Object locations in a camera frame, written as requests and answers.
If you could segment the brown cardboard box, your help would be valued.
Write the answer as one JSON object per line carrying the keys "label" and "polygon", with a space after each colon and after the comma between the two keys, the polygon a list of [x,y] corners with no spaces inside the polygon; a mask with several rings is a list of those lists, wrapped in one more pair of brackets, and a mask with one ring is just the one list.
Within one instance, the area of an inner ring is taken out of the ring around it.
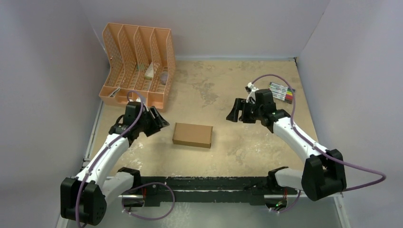
{"label": "brown cardboard box", "polygon": [[173,144],[200,148],[211,148],[213,126],[176,123]]}

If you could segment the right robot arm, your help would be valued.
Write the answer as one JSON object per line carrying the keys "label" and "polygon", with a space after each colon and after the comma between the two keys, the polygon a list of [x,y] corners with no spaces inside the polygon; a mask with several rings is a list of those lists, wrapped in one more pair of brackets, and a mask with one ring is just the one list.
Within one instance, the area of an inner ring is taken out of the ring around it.
{"label": "right robot arm", "polygon": [[271,133],[282,139],[304,162],[302,171],[283,166],[268,172],[267,188],[279,193],[284,188],[304,192],[312,201],[346,190],[343,156],[337,149],[329,150],[313,141],[291,115],[277,109],[269,89],[249,89],[247,98],[236,98],[226,120],[254,124],[260,121]]}

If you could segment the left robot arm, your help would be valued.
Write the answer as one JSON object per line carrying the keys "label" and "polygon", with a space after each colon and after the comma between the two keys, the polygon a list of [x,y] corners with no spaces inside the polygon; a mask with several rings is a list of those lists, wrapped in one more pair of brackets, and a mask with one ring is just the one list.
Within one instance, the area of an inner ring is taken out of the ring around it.
{"label": "left robot arm", "polygon": [[106,141],[95,157],[76,176],[66,177],[60,185],[60,215],[83,228],[98,225],[107,206],[121,193],[137,194],[142,187],[138,170],[121,168],[111,179],[108,175],[119,158],[144,133],[149,137],[169,123],[156,107],[131,101],[125,113],[110,127]]}

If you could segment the pack of coloured markers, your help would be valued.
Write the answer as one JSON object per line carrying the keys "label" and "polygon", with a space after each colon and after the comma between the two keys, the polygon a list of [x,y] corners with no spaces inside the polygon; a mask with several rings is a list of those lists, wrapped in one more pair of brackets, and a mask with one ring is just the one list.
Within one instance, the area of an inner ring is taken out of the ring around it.
{"label": "pack of coloured markers", "polygon": [[295,92],[295,89],[290,89],[289,87],[274,82],[270,82],[269,89],[274,98],[289,104],[293,103],[293,93]]}

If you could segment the small grey object in organizer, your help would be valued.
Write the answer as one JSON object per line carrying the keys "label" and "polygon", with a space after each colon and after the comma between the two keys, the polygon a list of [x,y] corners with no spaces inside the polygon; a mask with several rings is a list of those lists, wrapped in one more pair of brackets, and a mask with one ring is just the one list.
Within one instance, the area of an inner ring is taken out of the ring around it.
{"label": "small grey object in organizer", "polygon": [[168,73],[167,72],[162,72],[160,74],[160,83],[165,86],[167,81],[168,81]]}

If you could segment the white card in organizer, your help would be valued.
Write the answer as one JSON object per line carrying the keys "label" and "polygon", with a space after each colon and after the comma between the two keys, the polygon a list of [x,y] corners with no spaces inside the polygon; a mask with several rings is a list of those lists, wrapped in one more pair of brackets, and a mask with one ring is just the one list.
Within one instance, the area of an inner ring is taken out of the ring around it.
{"label": "white card in organizer", "polygon": [[152,80],[154,77],[154,63],[151,62],[144,74],[145,79]]}

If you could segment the orange plastic file organizer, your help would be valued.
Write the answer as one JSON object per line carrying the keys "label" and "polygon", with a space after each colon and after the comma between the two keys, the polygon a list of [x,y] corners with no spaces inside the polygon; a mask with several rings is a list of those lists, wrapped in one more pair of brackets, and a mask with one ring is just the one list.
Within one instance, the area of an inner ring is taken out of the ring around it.
{"label": "orange plastic file organizer", "polygon": [[[165,111],[176,70],[171,29],[107,23],[102,37],[110,65],[99,93],[104,104],[124,107],[128,92],[135,90],[147,106]],[[154,77],[147,80],[144,74],[151,62]],[[162,72],[168,73],[166,85],[160,83]]]}

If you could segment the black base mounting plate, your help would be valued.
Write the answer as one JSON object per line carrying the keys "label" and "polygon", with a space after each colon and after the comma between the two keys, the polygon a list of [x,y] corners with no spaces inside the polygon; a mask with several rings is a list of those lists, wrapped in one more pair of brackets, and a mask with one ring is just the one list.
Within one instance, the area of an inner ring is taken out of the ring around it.
{"label": "black base mounting plate", "polygon": [[296,196],[292,188],[273,189],[267,177],[164,177],[142,176],[139,190],[127,190],[123,199],[145,200],[145,206],[162,202],[248,203],[252,206],[282,200],[284,194]]}

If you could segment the aluminium rail frame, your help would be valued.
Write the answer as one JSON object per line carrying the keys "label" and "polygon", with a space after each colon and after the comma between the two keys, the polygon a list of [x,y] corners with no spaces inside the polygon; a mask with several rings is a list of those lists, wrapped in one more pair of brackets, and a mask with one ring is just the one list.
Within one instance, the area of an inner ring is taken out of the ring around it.
{"label": "aluminium rail frame", "polygon": [[66,178],[60,186],[61,217],[79,224],[98,225],[107,206],[117,198],[134,204],[158,207],[162,202],[247,203],[274,213],[292,209],[307,196],[291,187],[280,187],[266,177],[164,177],[141,176],[138,170],[120,170],[103,184],[94,180]]}

